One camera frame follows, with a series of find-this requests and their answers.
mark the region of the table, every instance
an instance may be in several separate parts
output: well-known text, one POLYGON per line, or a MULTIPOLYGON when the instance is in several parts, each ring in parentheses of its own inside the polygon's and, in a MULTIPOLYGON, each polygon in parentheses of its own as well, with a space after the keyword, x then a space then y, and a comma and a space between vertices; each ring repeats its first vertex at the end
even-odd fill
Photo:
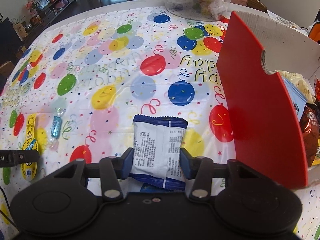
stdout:
MULTIPOLYGON (((268 17, 239 5, 231 4, 229 10, 268 17)), ((32 181, 23 178, 18 166, 1 170, 0 185, 9 201, 76 158, 95 163, 119 156, 133 146, 135 114, 184 118, 189 125, 182 145, 193 156, 207 156, 216 163, 235 158, 215 65, 219 47, 210 45, 223 42, 227 27, 228 20, 200 23, 176 17, 166 11, 163 0, 137 0, 100 7, 47 28, 18 62, 1 96, 0 148, 21 148, 26 119, 36 113, 35 138, 41 153, 36 174, 30 174, 35 175, 32 181), (217 39, 198 37, 195 29, 202 26, 217 39), (196 46, 185 33, 197 40, 196 46), (215 97, 217 88, 219 97, 215 97), (49 147, 50 127, 59 107, 66 109, 59 144, 49 147), (227 124, 223 133, 210 125, 219 116, 225 116, 227 124)), ((98 180, 90 179, 88 188, 101 195, 98 180)), ((224 181, 216 179, 212 193, 223 188, 224 181)), ((305 204, 297 227, 304 239, 313 239, 320 223, 314 213, 319 189, 296 192, 305 204)), ((8 213, 3 197, 0 209, 8 213)), ((6 220, 0 230, 6 239, 17 233, 6 220)))

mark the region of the red cardboard flap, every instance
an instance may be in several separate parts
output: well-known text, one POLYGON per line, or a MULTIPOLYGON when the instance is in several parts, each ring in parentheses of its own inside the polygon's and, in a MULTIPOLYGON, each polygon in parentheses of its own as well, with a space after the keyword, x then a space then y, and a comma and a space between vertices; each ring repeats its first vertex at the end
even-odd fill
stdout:
POLYGON ((260 42, 232 12, 217 68, 236 158, 287 188, 302 188, 308 178, 299 122, 280 74, 263 70, 264 55, 260 42))

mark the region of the wall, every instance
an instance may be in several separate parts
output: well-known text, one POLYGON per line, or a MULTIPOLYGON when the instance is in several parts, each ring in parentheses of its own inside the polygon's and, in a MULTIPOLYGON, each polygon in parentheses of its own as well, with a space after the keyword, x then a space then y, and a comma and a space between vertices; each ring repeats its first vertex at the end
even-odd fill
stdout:
POLYGON ((260 0, 269 11, 292 21, 300 27, 309 27, 320 9, 320 0, 260 0))

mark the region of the brown snack bag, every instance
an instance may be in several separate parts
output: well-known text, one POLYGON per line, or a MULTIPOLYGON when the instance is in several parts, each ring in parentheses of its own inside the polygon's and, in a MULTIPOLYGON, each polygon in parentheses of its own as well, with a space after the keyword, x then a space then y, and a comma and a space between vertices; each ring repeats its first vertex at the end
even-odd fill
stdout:
POLYGON ((308 106, 304 107, 303 115, 300 120, 300 127, 306 149, 308 167, 311 167, 317 153, 319 123, 316 112, 308 106))

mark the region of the open box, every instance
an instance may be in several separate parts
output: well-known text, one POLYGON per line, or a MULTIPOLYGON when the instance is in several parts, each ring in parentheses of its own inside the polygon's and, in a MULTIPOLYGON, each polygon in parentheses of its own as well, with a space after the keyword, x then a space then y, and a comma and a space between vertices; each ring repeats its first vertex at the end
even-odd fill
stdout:
POLYGON ((236 158, 290 189, 320 182, 307 170, 304 142, 279 73, 320 77, 320 46, 274 20, 232 12, 217 69, 226 96, 236 158))

